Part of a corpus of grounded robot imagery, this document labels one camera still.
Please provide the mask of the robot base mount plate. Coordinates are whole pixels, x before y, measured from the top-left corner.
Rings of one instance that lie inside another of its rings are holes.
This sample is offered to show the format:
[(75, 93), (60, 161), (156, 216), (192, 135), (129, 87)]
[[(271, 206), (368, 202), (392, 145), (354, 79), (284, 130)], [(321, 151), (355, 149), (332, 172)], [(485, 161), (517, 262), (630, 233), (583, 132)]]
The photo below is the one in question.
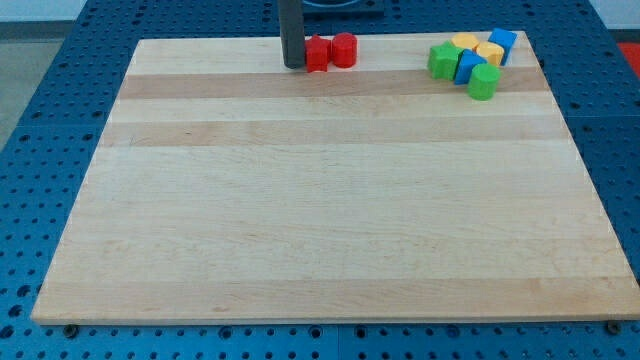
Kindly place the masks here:
[(303, 0), (305, 16), (374, 15), (385, 12), (383, 0)]

